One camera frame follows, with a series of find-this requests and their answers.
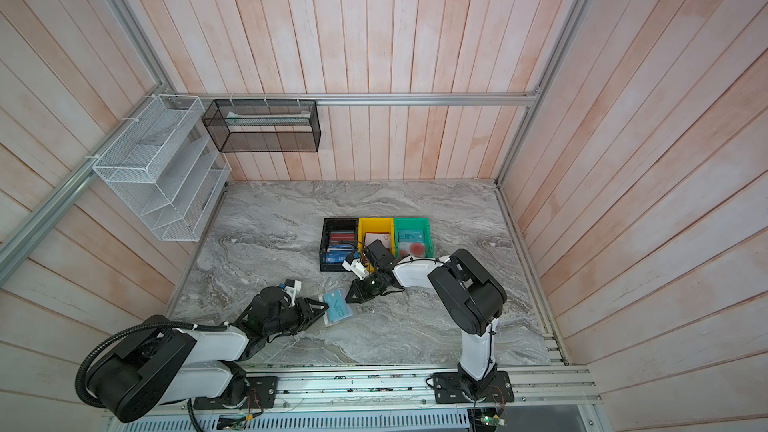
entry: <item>white wire mesh shelf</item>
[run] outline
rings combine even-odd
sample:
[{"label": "white wire mesh shelf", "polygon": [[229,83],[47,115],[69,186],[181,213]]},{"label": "white wire mesh shelf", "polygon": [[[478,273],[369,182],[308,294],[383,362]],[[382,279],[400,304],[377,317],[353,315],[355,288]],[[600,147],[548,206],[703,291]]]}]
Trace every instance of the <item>white wire mesh shelf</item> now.
[{"label": "white wire mesh shelf", "polygon": [[156,97],[97,162],[96,173],[160,240],[199,240],[231,171],[206,151],[208,136],[187,140],[202,109],[197,97]]},{"label": "white wire mesh shelf", "polygon": [[157,182],[203,115],[194,96],[157,96],[96,161],[106,182]]}]

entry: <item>black mounting plate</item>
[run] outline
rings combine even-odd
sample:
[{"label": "black mounting plate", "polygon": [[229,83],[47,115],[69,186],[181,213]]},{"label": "black mounting plate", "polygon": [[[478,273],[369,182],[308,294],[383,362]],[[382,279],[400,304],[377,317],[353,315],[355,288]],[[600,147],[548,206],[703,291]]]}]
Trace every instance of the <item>black mounting plate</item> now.
[{"label": "black mounting plate", "polygon": [[[435,402],[438,404],[466,404],[474,400],[465,397],[462,392],[461,374],[459,372],[437,372],[432,374],[435,385]],[[499,370],[494,374],[491,383],[480,393],[478,404],[483,402],[514,402],[512,386],[509,386],[509,374]]]},{"label": "black mounting plate", "polygon": [[[250,398],[250,408],[258,411],[259,405],[264,409],[271,409],[275,406],[275,392],[277,392],[277,377],[248,377],[248,397]],[[194,402],[196,410],[218,410],[223,409],[218,399],[198,398]],[[241,410],[247,410],[248,399],[240,407]]]}]

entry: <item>mesh organizer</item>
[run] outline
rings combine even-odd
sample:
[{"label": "mesh organizer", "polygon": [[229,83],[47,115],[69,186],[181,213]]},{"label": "mesh organizer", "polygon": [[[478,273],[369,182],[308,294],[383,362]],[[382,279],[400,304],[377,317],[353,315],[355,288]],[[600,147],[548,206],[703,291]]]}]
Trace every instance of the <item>mesh organizer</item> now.
[{"label": "mesh organizer", "polygon": [[317,152],[320,146],[313,100],[218,99],[203,124],[220,152]]},{"label": "mesh organizer", "polygon": [[160,240],[199,240],[231,170],[208,137],[187,140],[202,113],[197,97],[158,96],[94,166]]}]

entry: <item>wooden plank wall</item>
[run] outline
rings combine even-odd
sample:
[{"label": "wooden plank wall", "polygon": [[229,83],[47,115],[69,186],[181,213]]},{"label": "wooden plank wall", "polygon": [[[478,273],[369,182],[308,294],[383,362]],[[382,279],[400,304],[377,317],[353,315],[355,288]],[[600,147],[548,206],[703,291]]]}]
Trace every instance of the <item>wooden plank wall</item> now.
[{"label": "wooden plank wall", "polygon": [[[154,86],[105,0],[0,0],[0,242]],[[2,428],[87,430],[80,361],[165,312],[188,247],[86,191],[0,290]]]},{"label": "wooden plank wall", "polygon": [[766,429],[766,3],[596,0],[504,184],[616,430]]},{"label": "wooden plank wall", "polygon": [[[189,93],[523,92],[574,0],[128,0]],[[517,107],[321,107],[317,154],[230,154],[238,180],[496,177]]]}]

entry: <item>yellow bin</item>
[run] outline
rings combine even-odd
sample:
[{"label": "yellow bin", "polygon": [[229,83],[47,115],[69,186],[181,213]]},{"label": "yellow bin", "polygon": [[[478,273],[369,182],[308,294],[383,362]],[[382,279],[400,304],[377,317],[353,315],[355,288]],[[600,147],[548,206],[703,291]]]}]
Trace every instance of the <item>yellow bin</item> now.
[{"label": "yellow bin", "polygon": [[362,252],[362,244],[365,243],[366,234],[368,232],[373,232],[375,234],[389,234],[389,237],[392,239],[392,246],[389,248],[389,251],[392,252],[392,255],[395,254],[394,218],[360,217],[360,221],[358,222],[357,226],[357,240],[360,241],[357,247],[360,249],[360,252]]}]

